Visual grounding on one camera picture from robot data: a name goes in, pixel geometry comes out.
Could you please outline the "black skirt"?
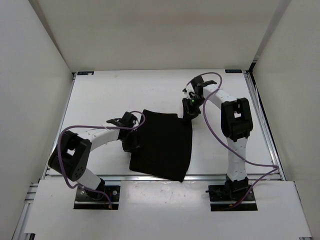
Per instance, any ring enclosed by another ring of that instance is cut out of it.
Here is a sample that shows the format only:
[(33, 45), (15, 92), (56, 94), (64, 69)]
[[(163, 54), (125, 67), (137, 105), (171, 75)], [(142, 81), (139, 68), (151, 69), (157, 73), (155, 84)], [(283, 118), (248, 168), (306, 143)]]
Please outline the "black skirt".
[(192, 121), (176, 113), (143, 110), (145, 122), (137, 129), (139, 148), (130, 156), (129, 169), (182, 182), (192, 155)]

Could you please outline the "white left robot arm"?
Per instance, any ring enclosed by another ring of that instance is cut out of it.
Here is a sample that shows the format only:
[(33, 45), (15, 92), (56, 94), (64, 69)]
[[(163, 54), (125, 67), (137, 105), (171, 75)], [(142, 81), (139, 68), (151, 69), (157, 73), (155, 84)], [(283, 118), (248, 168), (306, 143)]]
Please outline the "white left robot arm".
[(82, 133), (65, 128), (59, 135), (57, 145), (48, 160), (48, 166), (60, 173), (69, 188), (81, 187), (93, 200), (100, 200), (105, 194), (105, 182), (87, 168), (90, 153), (109, 142), (124, 141), (136, 126), (89, 126)]

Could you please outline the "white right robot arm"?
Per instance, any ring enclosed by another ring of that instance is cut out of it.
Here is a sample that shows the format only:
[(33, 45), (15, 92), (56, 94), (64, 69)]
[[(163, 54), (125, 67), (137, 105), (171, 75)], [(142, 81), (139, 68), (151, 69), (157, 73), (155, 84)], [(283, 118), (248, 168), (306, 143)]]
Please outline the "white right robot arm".
[(239, 200), (249, 189), (246, 171), (246, 145), (253, 121), (247, 98), (236, 98), (213, 81), (192, 85), (193, 90), (184, 89), (188, 97), (182, 99), (183, 119), (192, 120), (200, 113), (200, 106), (207, 101), (220, 109), (220, 125), (227, 140), (228, 168), (224, 193), (230, 200)]

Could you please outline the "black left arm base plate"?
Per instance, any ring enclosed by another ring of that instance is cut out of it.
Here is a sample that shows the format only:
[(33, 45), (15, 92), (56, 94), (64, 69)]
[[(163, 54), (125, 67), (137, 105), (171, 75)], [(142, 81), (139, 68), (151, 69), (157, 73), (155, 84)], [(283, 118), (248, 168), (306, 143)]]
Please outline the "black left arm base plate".
[(87, 191), (78, 186), (73, 208), (75, 210), (118, 210), (121, 186), (105, 185), (104, 192), (108, 195), (111, 205), (104, 194)]

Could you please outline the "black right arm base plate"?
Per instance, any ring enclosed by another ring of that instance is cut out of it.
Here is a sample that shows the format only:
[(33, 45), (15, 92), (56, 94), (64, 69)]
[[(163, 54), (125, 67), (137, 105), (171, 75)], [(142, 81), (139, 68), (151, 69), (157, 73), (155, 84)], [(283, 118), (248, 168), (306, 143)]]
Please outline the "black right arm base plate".
[(255, 194), (250, 184), (246, 189), (236, 192), (231, 192), (225, 185), (209, 185), (205, 192), (209, 194), (212, 212), (258, 210)]

